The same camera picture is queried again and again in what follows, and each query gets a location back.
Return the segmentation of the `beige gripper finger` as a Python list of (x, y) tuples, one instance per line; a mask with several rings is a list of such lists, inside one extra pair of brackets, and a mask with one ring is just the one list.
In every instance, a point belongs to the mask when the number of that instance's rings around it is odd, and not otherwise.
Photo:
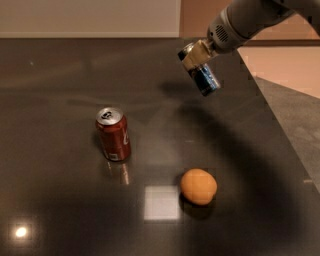
[(199, 67), (214, 56), (211, 43), (207, 39), (188, 44), (182, 52), (184, 53), (182, 64), (187, 71)]

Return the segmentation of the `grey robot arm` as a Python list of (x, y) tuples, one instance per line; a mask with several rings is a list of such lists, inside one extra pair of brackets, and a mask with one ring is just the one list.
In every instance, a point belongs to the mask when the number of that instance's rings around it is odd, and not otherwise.
[(299, 14), (320, 35), (320, 0), (232, 0), (209, 24), (182, 63), (187, 71), (246, 44), (262, 30)]

